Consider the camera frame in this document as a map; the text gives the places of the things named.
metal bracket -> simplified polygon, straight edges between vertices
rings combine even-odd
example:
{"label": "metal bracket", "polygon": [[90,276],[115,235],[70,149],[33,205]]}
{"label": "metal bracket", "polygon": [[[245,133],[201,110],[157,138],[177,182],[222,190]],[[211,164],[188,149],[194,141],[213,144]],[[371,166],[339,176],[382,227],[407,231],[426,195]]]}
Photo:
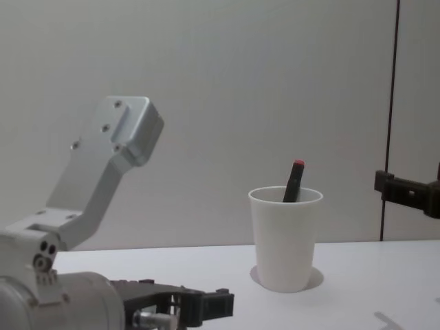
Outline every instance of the metal bracket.
{"label": "metal bracket", "polygon": [[423,210],[425,215],[440,219],[440,164],[437,181],[430,184],[400,179],[382,170],[376,172],[374,189],[382,200]]}

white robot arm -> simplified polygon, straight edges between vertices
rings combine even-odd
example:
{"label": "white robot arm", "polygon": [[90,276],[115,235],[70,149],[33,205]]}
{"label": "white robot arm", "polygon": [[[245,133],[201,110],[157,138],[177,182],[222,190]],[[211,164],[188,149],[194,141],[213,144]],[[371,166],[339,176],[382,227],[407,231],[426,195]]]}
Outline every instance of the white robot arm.
{"label": "white robot arm", "polygon": [[164,123],[144,97],[108,97],[81,138],[46,208],[0,232],[0,323],[5,330],[121,330],[122,301],[101,275],[58,275],[57,251],[92,236],[128,170],[146,163]]}

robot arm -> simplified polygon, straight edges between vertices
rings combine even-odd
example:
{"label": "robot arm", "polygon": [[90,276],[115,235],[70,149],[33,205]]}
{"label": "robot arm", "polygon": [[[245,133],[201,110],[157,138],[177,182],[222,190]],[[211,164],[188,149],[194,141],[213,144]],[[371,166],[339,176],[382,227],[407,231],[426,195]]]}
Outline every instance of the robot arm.
{"label": "robot arm", "polygon": [[232,315],[227,289],[205,293],[52,269],[57,251],[96,232],[123,174],[148,161],[163,126],[148,98],[100,103],[46,207],[0,231],[0,328],[180,330]]}
{"label": "robot arm", "polygon": [[0,277],[18,281],[40,303],[59,303],[52,269],[57,251],[96,232],[123,174],[147,162],[163,126],[148,98],[105,98],[72,144],[46,208],[0,232]]}

cylindrical motor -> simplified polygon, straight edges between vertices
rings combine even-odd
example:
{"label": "cylindrical motor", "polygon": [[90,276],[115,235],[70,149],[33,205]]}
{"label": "cylindrical motor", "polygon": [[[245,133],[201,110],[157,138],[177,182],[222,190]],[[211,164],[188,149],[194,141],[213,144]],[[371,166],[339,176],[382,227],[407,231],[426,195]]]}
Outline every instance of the cylindrical motor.
{"label": "cylindrical motor", "polygon": [[58,277],[63,301],[39,305],[30,292],[9,278],[0,278],[2,330],[123,330],[124,306],[116,290],[94,273]]}

white wall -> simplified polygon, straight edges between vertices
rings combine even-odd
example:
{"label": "white wall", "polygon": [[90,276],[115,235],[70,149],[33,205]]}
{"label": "white wall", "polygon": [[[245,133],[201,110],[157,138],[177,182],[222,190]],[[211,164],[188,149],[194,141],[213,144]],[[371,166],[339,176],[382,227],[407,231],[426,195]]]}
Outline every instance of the white wall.
{"label": "white wall", "polygon": [[[440,162],[439,16],[439,1],[401,3],[389,171],[426,183]],[[440,239],[440,220],[387,203],[384,238]]]}
{"label": "white wall", "polygon": [[3,1],[1,225],[44,205],[101,98],[146,95],[163,134],[82,249],[250,243],[248,190],[294,158],[325,195],[321,241],[377,240],[394,18],[393,0]]}

